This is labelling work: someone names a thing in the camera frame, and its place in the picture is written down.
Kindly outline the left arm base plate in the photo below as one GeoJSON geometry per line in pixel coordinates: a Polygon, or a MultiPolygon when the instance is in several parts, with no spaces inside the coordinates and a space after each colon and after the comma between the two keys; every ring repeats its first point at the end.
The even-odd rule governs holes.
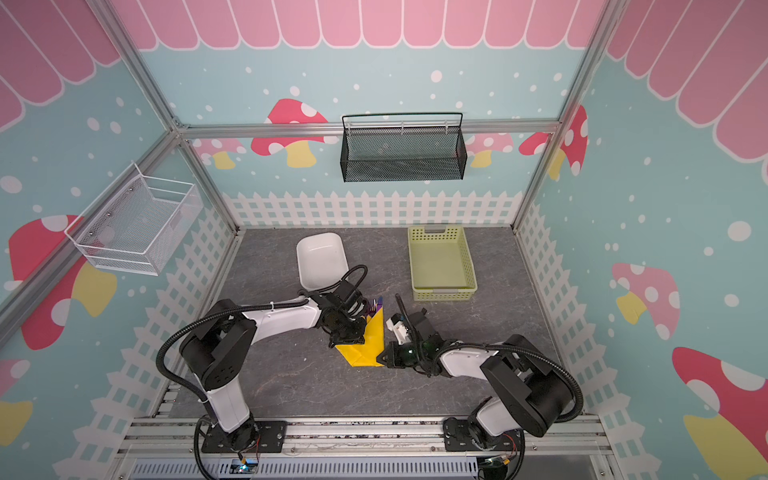
{"type": "Polygon", "coordinates": [[[230,433],[219,426],[212,427],[203,434],[202,452],[206,454],[281,453],[287,426],[286,421],[256,420],[246,421],[230,433]]]}

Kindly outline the green perforated plastic basket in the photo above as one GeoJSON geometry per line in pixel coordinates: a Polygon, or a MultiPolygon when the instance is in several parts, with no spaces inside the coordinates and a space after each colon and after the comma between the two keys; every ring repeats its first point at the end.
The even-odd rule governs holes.
{"type": "Polygon", "coordinates": [[[408,250],[416,301],[468,301],[477,291],[475,269],[461,226],[411,226],[408,250]]]}

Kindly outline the black mesh wall basket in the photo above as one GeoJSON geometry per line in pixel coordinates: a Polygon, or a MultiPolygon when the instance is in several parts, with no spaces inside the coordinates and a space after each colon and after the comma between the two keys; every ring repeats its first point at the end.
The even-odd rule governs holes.
{"type": "Polygon", "coordinates": [[[461,112],[351,114],[341,123],[346,182],[464,178],[468,152],[461,112]]]}

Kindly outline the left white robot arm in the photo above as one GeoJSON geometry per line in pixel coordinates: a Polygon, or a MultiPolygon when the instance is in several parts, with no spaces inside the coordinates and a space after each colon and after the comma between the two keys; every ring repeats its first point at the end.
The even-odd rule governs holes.
{"type": "Polygon", "coordinates": [[[242,393],[240,372],[255,343],[294,330],[319,328],[331,348],[365,342],[369,302],[347,280],[292,300],[241,306],[225,299],[183,336],[179,348],[206,410],[226,434],[252,431],[253,419],[242,393]]]}

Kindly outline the white plastic tub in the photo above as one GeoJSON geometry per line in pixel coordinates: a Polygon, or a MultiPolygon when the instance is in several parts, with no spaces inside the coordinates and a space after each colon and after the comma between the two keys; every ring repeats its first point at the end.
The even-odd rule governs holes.
{"type": "Polygon", "coordinates": [[[349,269],[343,241],[336,233],[301,239],[296,254],[300,283],[309,291],[335,284],[349,269]]]}

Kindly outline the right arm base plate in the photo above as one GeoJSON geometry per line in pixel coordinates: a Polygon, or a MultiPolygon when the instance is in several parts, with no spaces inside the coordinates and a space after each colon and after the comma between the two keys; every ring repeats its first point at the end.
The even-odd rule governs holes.
{"type": "Polygon", "coordinates": [[[448,452],[513,452],[522,447],[521,430],[493,436],[468,419],[448,417],[443,421],[442,433],[448,452]]]}

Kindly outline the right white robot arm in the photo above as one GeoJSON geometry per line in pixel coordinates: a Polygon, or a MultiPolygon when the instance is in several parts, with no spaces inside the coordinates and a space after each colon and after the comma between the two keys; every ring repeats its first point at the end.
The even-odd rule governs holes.
{"type": "Polygon", "coordinates": [[[450,442],[490,450],[504,441],[521,441],[525,433],[541,438],[553,424],[569,422],[583,409],[575,378],[522,335],[497,344],[445,340],[425,310],[397,313],[386,327],[395,340],[377,357],[383,366],[428,377],[473,378],[493,390],[466,419],[444,422],[450,442]]]}

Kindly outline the yellow paper napkin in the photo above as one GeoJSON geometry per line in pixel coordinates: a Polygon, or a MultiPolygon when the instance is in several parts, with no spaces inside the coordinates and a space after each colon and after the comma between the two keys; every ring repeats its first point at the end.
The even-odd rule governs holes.
{"type": "Polygon", "coordinates": [[[364,342],[354,345],[339,345],[336,350],[352,367],[381,367],[377,357],[385,349],[383,308],[367,317],[364,342]]]}

